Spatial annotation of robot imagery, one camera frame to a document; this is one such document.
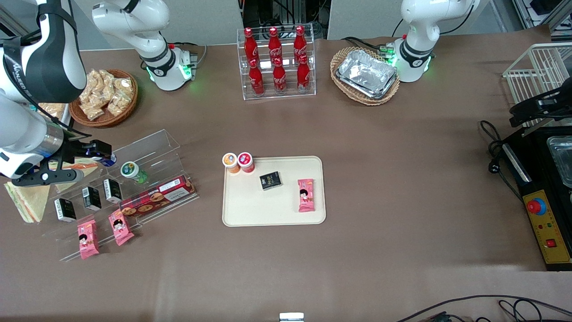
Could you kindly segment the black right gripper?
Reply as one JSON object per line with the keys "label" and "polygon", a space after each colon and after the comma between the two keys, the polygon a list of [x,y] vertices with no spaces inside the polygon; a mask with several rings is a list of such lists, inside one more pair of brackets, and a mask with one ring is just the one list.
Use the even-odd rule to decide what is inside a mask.
{"label": "black right gripper", "polygon": [[74,164],[76,158],[109,158],[112,153],[112,146],[100,140],[90,142],[64,140],[57,151],[57,165]]}

